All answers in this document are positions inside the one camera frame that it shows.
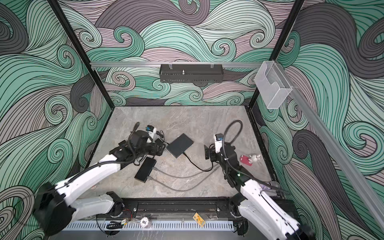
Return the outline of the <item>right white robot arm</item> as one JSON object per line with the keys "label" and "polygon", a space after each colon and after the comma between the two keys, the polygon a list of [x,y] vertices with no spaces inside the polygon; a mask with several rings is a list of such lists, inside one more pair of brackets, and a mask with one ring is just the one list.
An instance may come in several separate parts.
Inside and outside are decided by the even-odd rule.
{"label": "right white robot arm", "polygon": [[231,214],[243,217],[252,223],[268,240],[314,240],[314,231],[301,225],[283,210],[263,190],[262,185],[252,179],[252,174],[238,161],[235,147],[225,144],[226,156],[214,145],[205,147],[206,159],[218,163],[224,171],[225,180],[238,193],[231,198]]}

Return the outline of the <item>small black ribbed switch box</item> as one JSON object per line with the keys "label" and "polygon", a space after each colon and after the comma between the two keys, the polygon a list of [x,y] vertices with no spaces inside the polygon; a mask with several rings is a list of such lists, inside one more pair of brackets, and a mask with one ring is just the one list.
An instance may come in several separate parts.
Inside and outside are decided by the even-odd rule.
{"label": "small black ribbed switch box", "polygon": [[143,164],[140,166],[138,172],[134,177],[135,180],[145,183],[148,180],[156,163],[157,163],[156,159],[146,157]]}

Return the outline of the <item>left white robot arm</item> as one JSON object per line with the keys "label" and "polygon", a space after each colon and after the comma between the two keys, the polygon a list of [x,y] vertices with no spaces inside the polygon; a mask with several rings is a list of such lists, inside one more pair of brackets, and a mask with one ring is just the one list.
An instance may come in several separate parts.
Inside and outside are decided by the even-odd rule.
{"label": "left white robot arm", "polygon": [[33,216],[47,236],[53,236],[70,223],[96,215],[118,218],[125,204],[115,192],[100,197],[80,199],[80,196],[106,177],[132,164],[138,157],[161,156],[165,144],[161,140],[143,142],[133,147],[122,141],[96,164],[56,184],[43,184],[35,197]]}

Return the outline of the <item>large black switch box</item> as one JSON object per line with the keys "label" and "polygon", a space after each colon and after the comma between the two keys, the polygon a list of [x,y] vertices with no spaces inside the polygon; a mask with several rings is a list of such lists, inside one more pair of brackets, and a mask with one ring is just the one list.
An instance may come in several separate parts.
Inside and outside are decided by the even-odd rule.
{"label": "large black switch box", "polygon": [[167,150],[177,159],[193,144],[194,141],[192,139],[190,139],[186,134],[181,134],[167,146]]}

